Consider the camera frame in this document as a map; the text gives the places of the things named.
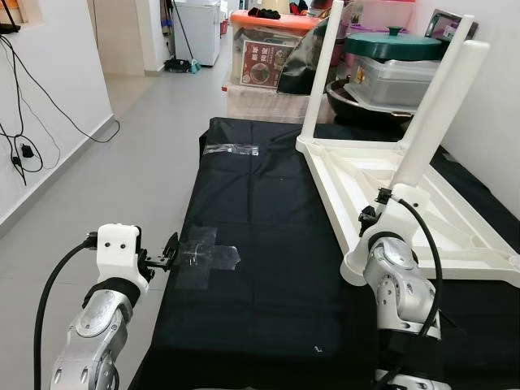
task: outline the table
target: table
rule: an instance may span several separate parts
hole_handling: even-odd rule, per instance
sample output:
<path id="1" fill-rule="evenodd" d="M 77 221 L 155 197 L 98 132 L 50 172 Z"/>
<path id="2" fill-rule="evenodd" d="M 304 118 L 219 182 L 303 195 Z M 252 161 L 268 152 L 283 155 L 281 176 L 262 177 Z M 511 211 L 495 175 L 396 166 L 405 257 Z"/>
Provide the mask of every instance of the table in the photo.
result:
<path id="1" fill-rule="evenodd" d="M 369 388 L 377 366 L 375 299 L 339 274 L 342 253 L 305 159 L 301 125 L 215 118 L 207 144 L 257 145 L 258 155 L 201 156 L 181 240 L 217 229 L 236 246 L 234 271 L 206 289 L 176 288 L 172 270 L 154 337 L 131 389 Z M 396 141 L 397 132 L 334 124 L 318 137 Z M 520 223 L 460 164 L 432 165 L 520 251 Z M 501 282 L 447 280 L 443 354 L 453 388 L 519 387 L 520 293 Z"/>

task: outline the green pot lid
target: green pot lid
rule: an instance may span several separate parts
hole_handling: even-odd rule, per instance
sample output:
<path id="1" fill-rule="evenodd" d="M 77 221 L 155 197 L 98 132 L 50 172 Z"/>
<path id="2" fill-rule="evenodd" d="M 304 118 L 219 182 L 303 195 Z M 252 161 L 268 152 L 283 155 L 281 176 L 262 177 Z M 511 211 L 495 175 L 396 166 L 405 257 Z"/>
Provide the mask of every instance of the green pot lid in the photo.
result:
<path id="1" fill-rule="evenodd" d="M 349 35 L 345 39 L 344 51 L 373 59 L 442 59 L 440 41 L 412 34 L 400 34 L 400 27 L 389 27 L 388 30 L 389 32 L 360 32 Z"/>

